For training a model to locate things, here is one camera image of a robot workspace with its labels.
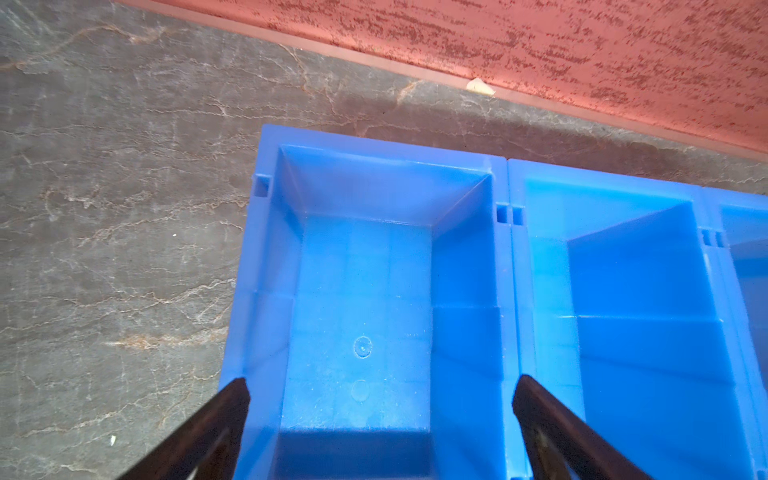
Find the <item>blue three-compartment bin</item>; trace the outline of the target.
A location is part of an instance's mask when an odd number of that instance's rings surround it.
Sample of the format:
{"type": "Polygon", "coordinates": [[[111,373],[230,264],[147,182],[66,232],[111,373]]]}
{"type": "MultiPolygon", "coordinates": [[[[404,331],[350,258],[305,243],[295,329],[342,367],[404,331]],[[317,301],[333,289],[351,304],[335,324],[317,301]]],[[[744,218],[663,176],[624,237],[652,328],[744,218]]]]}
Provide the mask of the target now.
{"type": "Polygon", "coordinates": [[[535,378],[655,479],[767,475],[767,199],[267,125],[238,479],[528,479],[535,378]]]}

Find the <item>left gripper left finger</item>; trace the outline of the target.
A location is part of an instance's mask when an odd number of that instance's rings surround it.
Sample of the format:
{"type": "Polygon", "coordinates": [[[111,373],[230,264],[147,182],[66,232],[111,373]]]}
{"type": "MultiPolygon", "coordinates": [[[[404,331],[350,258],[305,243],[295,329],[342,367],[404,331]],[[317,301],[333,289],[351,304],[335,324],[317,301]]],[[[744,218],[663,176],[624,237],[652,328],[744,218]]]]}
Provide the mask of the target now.
{"type": "Polygon", "coordinates": [[[234,379],[121,477],[231,479],[249,404],[246,380],[234,379]]]}

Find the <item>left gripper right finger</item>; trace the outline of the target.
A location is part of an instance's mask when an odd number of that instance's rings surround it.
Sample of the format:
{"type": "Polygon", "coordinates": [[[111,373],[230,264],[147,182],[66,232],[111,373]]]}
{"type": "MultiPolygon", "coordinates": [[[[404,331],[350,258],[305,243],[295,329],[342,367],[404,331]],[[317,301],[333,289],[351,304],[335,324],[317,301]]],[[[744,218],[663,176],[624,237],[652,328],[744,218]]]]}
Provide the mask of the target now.
{"type": "Polygon", "coordinates": [[[533,377],[522,375],[512,400],[535,479],[647,479],[533,377]]]}

